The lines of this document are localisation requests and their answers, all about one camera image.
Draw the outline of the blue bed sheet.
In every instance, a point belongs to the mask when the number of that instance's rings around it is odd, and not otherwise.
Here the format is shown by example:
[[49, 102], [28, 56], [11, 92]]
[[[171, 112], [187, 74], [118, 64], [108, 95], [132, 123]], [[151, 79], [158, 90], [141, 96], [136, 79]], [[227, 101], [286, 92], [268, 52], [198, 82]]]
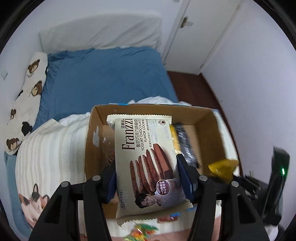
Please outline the blue bed sheet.
[[5, 152], [11, 109], [1, 112], [1, 138], [11, 211], [26, 237], [63, 181], [84, 182], [85, 145], [92, 108], [161, 96], [178, 98], [160, 54], [150, 47], [61, 51], [48, 55], [48, 71], [33, 131], [18, 151]]

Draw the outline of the bear print pillow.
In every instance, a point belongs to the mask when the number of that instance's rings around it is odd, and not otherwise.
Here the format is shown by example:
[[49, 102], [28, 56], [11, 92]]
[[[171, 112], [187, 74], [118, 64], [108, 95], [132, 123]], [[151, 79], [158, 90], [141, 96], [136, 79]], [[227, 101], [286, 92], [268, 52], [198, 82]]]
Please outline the bear print pillow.
[[18, 151], [24, 139], [33, 131], [47, 71], [48, 55], [36, 52], [30, 59], [22, 90], [13, 104], [4, 132], [5, 152], [10, 156]]

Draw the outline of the grey padded headboard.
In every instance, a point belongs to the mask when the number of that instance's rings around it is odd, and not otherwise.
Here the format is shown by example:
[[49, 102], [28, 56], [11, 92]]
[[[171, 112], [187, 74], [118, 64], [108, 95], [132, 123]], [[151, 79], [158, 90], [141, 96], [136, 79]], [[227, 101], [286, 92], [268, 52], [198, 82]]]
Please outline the grey padded headboard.
[[61, 51], [161, 45], [162, 19], [156, 14], [103, 13], [40, 31], [47, 54]]

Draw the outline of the white door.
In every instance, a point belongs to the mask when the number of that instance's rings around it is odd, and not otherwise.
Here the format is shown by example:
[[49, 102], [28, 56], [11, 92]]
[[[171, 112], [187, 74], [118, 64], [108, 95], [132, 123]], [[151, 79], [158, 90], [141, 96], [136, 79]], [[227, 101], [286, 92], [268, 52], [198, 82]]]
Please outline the white door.
[[[200, 74], [235, 20], [244, 1], [189, 1], [165, 55], [168, 71]], [[191, 27], [180, 28], [187, 16]]]

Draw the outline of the cardboard box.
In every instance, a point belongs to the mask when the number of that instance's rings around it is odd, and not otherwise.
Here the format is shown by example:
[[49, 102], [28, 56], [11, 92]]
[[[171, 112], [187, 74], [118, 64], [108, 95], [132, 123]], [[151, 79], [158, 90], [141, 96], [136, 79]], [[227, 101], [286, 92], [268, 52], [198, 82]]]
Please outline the cardboard box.
[[[129, 104], [97, 105], [92, 109], [85, 149], [85, 174], [87, 180], [100, 175], [105, 167], [115, 163], [114, 130], [107, 123], [110, 114], [169, 115], [171, 124], [182, 123], [197, 156], [199, 174], [210, 176], [208, 165], [229, 159], [236, 160], [237, 153], [225, 123], [209, 108], [180, 105]], [[116, 192], [108, 204], [102, 204], [106, 218], [116, 219], [118, 208]]]

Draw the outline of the wall socket by bed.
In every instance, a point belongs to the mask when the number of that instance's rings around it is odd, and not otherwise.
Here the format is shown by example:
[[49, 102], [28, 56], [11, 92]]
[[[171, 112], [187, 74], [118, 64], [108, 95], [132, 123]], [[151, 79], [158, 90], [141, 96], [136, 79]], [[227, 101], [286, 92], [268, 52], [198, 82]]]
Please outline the wall socket by bed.
[[5, 80], [6, 77], [7, 77], [7, 75], [8, 75], [8, 72], [4, 69], [4, 70], [1, 72], [1, 77], [2, 77], [2, 79]]

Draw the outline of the colourful candy bag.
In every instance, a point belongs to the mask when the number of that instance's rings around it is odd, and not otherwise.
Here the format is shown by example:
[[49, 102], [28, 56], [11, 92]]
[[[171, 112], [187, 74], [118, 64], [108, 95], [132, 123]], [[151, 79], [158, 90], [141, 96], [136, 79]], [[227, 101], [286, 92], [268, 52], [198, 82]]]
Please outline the colourful candy bag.
[[154, 235], [159, 229], [156, 226], [148, 225], [146, 223], [136, 223], [129, 235], [125, 236], [123, 240], [129, 241], [146, 241], [149, 237]]

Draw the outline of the red white snack packet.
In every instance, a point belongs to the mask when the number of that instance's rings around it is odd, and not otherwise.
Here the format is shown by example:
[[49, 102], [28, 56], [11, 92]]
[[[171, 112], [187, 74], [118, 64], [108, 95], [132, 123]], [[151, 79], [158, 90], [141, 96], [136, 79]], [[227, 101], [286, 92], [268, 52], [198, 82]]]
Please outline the red white snack packet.
[[166, 223], [166, 222], [177, 221], [179, 216], [181, 216], [181, 214], [179, 212], [176, 212], [176, 213], [170, 214], [168, 216], [158, 217], [157, 223]]

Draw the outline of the small yellow snack bag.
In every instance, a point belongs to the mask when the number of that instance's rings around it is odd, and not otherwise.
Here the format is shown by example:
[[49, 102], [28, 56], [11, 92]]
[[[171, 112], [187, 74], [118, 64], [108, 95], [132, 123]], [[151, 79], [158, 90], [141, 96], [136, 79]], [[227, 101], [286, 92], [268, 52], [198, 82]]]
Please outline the small yellow snack bag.
[[211, 175], [219, 178], [223, 183], [229, 184], [233, 181], [233, 172], [239, 166], [238, 160], [224, 159], [208, 165]]

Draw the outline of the yellow black snack pack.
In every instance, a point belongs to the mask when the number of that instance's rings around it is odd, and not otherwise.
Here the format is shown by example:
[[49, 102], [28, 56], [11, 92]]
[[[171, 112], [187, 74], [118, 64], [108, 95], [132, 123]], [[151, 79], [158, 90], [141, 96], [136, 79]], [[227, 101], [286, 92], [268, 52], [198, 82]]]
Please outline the yellow black snack pack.
[[200, 164], [190, 144], [190, 138], [185, 131], [184, 125], [182, 123], [170, 125], [170, 130], [175, 154], [182, 154], [189, 166], [199, 168]]

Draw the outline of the Franzzi chocolate cookie pack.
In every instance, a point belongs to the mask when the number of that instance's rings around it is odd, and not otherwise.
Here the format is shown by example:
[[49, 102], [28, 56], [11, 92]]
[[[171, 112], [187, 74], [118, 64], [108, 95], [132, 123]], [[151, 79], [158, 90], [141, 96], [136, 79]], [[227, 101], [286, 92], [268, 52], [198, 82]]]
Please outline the Franzzi chocolate cookie pack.
[[180, 181], [171, 120], [169, 115], [107, 116], [114, 130], [118, 225], [192, 207]]

